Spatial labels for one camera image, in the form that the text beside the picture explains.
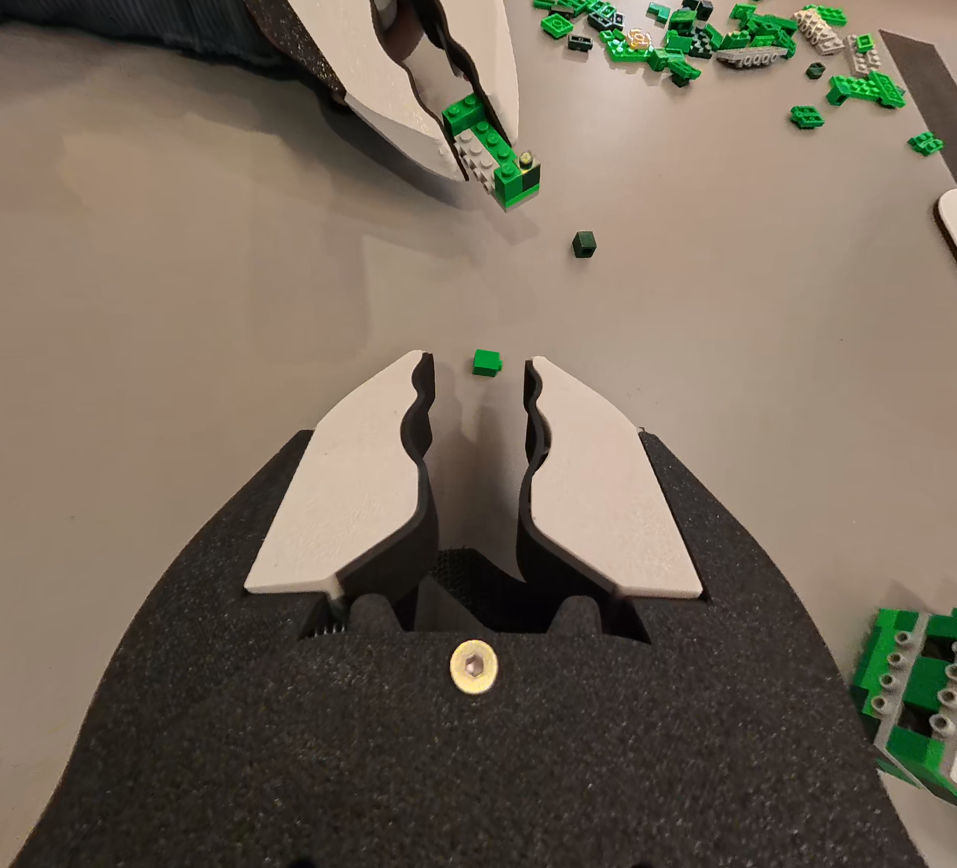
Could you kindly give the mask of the dark grey mat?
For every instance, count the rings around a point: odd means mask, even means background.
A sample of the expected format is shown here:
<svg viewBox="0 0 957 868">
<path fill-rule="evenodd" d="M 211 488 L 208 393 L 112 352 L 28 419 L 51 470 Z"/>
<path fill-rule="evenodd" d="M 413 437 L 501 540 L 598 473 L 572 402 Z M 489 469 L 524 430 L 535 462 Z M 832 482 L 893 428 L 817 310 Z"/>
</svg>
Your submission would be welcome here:
<svg viewBox="0 0 957 868">
<path fill-rule="evenodd" d="M 938 48 L 931 43 L 880 31 L 927 130 L 944 141 L 943 160 L 956 178 L 956 82 Z"/>
</svg>

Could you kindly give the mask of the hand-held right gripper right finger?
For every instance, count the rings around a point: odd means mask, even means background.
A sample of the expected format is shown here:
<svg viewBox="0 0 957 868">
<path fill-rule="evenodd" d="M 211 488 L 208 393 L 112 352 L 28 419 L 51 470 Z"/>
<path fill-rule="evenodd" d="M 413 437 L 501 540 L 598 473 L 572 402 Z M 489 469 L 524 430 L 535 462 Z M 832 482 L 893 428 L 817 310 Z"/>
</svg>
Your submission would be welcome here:
<svg viewBox="0 0 957 868">
<path fill-rule="evenodd" d="M 638 428 L 545 357 L 525 364 L 528 466 L 517 559 L 527 582 L 618 598 L 703 586 Z"/>
</svg>

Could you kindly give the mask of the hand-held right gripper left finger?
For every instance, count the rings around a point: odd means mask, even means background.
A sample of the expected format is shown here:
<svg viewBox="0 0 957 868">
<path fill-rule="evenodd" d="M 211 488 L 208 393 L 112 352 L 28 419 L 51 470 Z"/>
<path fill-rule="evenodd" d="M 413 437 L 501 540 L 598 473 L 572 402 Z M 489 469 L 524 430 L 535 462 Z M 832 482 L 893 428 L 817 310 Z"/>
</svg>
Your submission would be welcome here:
<svg viewBox="0 0 957 868">
<path fill-rule="evenodd" d="M 317 423 L 244 587 L 330 600 L 401 600 L 437 558 L 432 443 L 435 360 L 413 350 Z"/>
</svg>

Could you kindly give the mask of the green and grey brick assembly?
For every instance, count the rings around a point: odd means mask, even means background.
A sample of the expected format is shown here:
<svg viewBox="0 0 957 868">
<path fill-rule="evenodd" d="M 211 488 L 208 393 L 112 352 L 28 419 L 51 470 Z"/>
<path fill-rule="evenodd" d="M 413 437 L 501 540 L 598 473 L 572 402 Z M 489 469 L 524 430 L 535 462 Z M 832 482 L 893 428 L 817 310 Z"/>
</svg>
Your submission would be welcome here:
<svg viewBox="0 0 957 868">
<path fill-rule="evenodd" d="M 541 162 L 529 151 L 517 152 L 487 116 L 474 94 L 447 106 L 442 119 L 466 175 L 505 211 L 534 197 L 541 185 Z"/>
</svg>

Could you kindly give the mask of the pile of loose toy bricks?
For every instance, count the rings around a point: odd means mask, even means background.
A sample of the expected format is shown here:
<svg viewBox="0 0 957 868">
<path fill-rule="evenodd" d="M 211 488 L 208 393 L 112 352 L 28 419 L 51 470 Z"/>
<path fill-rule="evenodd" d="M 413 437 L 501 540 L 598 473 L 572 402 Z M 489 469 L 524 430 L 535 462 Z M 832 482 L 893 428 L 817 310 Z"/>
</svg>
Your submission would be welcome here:
<svg viewBox="0 0 957 868">
<path fill-rule="evenodd" d="M 875 96 L 843 69 L 843 31 L 789 0 L 506 0 L 520 83 L 520 145 L 546 175 L 783 167 L 834 149 L 890 144 L 914 100 Z"/>
</svg>

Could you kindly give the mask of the large green grey brick build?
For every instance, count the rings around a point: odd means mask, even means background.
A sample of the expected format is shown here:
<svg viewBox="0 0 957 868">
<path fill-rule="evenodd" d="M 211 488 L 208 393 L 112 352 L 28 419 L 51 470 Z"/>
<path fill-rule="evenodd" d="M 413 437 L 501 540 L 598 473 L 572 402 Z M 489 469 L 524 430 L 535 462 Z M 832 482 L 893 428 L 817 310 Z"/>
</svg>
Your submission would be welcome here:
<svg viewBox="0 0 957 868">
<path fill-rule="evenodd" d="M 876 765 L 956 804 L 956 611 L 879 609 L 849 686 Z"/>
</svg>

